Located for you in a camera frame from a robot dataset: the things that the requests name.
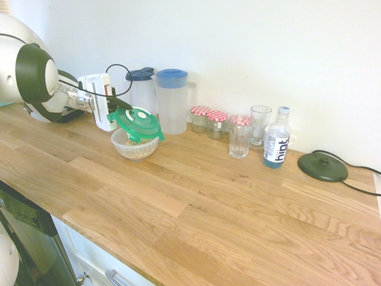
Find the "drinking glass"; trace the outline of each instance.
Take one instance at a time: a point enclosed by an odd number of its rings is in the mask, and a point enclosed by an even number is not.
[[[268,120],[270,119],[272,111],[273,110],[270,107],[264,105],[255,105],[251,107],[251,117],[255,120],[254,130],[250,140],[251,148],[263,148],[264,129],[268,125]]]

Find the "metal handle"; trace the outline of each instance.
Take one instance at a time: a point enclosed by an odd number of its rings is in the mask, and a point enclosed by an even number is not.
[[[117,275],[117,271],[115,269],[113,270],[107,270],[105,272],[106,277],[110,280],[111,283],[115,286],[123,286],[118,281],[114,279],[114,276]]]

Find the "red checkered lid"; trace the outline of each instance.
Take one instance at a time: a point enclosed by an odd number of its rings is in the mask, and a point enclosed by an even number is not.
[[[206,115],[208,111],[210,111],[210,108],[206,106],[194,106],[190,110],[190,112],[195,115]]]
[[[235,125],[249,125],[252,122],[251,117],[246,115],[233,115],[229,120]]]
[[[212,121],[225,121],[228,118],[228,116],[223,111],[213,110],[208,111],[207,118]]]

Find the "blue lid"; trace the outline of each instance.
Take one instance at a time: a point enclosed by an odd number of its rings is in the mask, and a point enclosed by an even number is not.
[[[143,80],[150,80],[151,76],[153,76],[154,74],[155,74],[154,69],[152,67],[145,67],[144,69],[141,69],[141,70],[131,71],[132,80],[136,82],[140,82]],[[129,73],[126,74],[126,79],[131,81],[131,77]]]
[[[161,70],[156,74],[156,84],[161,88],[182,88],[186,86],[187,75],[183,70]]]

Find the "white cabinet door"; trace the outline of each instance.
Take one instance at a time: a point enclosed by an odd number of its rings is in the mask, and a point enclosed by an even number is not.
[[[65,223],[53,216],[52,218],[76,275],[82,275],[85,271],[90,276],[90,279],[86,278],[87,284],[84,286],[154,286]],[[116,271],[113,278],[115,284],[106,277],[106,271]]]

